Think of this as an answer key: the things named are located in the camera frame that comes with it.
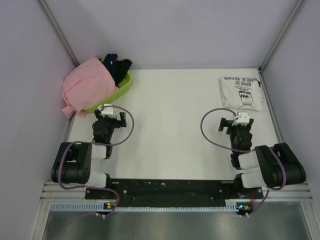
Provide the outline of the pink t shirt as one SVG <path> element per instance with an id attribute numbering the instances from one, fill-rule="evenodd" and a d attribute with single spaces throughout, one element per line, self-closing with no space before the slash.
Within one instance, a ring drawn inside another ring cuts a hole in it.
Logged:
<path id="1" fill-rule="evenodd" d="M 68 74 L 62 85 L 64 116 L 70 119 L 74 113 L 85 116 L 84 109 L 105 100 L 119 88 L 101 61 L 92 57 Z"/>

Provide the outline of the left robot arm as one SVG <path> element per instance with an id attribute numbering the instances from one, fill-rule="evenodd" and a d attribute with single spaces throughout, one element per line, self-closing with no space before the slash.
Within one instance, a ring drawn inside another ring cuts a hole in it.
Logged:
<path id="1" fill-rule="evenodd" d="M 91 169 L 93 160 L 107 160 L 111 157 L 113 147 L 111 139 L 115 129 L 127 126 L 126 113 L 119 117 L 110 111 L 94 111 L 97 120 L 92 124 L 93 139 L 87 143 L 75 143 L 70 148 L 69 142 L 62 142 L 51 169 L 51 180 L 62 184 L 79 184 L 96 187 L 102 198 L 109 198 L 114 191 L 107 173 Z"/>

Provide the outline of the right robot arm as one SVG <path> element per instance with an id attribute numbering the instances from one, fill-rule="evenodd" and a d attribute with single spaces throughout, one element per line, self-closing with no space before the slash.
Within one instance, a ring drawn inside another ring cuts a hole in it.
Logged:
<path id="1" fill-rule="evenodd" d="M 236 170 L 245 171 L 238 173 L 234 179 L 234 194 L 245 198 L 252 188 L 277 189 L 304 183 L 306 171 L 287 143 L 277 143 L 271 147 L 260 145 L 251 149 L 253 122 L 250 119 L 247 125 L 240 125 L 224 117 L 220 120 L 218 130 L 221 132 L 226 128 L 226 134 L 230 137 L 231 164 Z"/>

